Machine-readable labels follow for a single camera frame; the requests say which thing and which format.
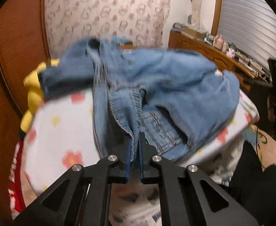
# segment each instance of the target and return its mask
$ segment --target window blind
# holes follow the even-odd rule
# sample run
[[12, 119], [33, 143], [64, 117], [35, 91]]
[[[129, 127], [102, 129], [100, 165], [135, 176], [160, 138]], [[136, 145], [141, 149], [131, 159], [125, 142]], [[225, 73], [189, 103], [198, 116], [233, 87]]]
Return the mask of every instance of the window blind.
[[267, 68], [276, 59], [276, 15], [265, 0], [222, 0], [218, 33]]

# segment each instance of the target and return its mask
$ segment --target blue denim garment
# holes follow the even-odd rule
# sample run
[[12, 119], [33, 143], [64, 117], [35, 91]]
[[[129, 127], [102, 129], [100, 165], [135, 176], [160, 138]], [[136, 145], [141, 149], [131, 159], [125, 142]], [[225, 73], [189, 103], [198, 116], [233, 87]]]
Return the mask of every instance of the blue denim garment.
[[77, 91], [93, 82], [95, 140], [102, 156], [139, 132], [170, 160], [192, 155], [233, 115], [239, 82], [231, 72], [189, 50], [121, 50], [106, 40], [73, 44], [57, 67], [39, 74], [46, 98]]

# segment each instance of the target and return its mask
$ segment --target silver screw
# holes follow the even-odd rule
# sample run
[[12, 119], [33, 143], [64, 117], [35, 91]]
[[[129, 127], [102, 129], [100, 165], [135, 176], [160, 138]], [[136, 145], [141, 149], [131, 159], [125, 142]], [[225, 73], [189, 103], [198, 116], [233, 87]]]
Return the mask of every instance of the silver screw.
[[162, 160], [162, 158], [161, 158], [160, 155], [154, 155], [154, 156], [152, 157], [152, 159], [153, 159], [153, 161], [155, 161], [155, 162], [159, 162], [159, 161]]
[[196, 172], [198, 170], [198, 167], [196, 165], [189, 165], [188, 170], [191, 172]]
[[107, 159], [109, 161], [116, 161], [117, 160], [117, 156], [116, 155], [109, 155], [109, 157]]
[[78, 165], [78, 164], [73, 165], [73, 166], [72, 166], [72, 170], [75, 171], [75, 172], [80, 171], [80, 170], [81, 170], [81, 165]]

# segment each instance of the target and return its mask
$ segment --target cardboard box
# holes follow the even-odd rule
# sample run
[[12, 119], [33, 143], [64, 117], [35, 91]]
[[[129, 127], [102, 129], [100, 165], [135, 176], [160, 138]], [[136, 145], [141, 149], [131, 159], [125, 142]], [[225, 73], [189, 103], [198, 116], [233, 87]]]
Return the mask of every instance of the cardboard box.
[[204, 40], [206, 33], [199, 33], [195, 30], [189, 29], [189, 28], [185, 28], [184, 32], [187, 33], [188, 35], [190, 35], [192, 38], [194, 39], [201, 39]]

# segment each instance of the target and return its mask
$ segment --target pink patterned curtain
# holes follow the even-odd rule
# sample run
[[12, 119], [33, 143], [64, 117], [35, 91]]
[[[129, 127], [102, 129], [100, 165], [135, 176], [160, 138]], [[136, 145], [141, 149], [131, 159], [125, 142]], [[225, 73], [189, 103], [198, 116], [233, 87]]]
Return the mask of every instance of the pink patterned curtain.
[[170, 0], [45, 0], [48, 43], [60, 57], [86, 36], [129, 38], [134, 45], [162, 46]]

